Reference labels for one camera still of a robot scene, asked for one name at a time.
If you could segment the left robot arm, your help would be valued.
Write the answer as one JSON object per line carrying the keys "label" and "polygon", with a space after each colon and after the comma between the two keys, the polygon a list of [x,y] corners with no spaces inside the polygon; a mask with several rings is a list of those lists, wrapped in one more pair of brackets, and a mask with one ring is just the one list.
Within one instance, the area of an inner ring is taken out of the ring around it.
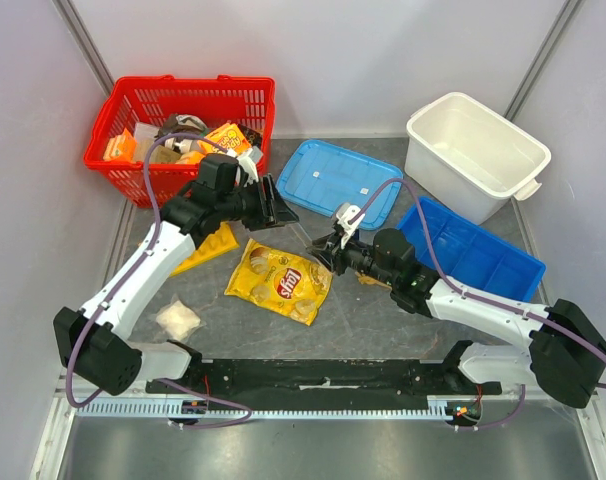
{"label": "left robot arm", "polygon": [[116,396],[136,381],[167,378],[179,391],[193,392],[202,367],[176,341],[134,344],[129,337],[145,307],[170,274],[224,222],[249,231],[282,227],[298,216],[279,194],[271,175],[223,154],[209,154],[197,176],[163,206],[135,253],[79,309],[62,308],[53,320],[67,383],[75,376]]}

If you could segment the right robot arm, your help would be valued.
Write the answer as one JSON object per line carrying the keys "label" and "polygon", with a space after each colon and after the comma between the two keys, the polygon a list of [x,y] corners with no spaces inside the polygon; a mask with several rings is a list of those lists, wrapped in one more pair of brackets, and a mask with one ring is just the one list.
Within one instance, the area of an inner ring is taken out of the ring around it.
{"label": "right robot arm", "polygon": [[575,303],[552,306],[487,294],[421,264],[414,247],[395,229],[383,229],[367,244],[336,231],[315,239],[307,251],[329,271],[346,270],[390,287],[404,311],[451,321],[502,340],[499,347],[470,345],[441,368],[450,392],[474,384],[536,385],[554,400],[587,406],[606,367],[606,341]]}

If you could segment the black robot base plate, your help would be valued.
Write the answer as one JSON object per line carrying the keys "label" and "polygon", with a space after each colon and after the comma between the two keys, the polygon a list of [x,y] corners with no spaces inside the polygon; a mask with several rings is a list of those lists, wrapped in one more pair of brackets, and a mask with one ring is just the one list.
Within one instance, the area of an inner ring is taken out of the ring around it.
{"label": "black robot base plate", "polygon": [[176,381],[195,392],[250,408],[422,408],[429,396],[498,396],[451,361],[212,359],[193,362]]}

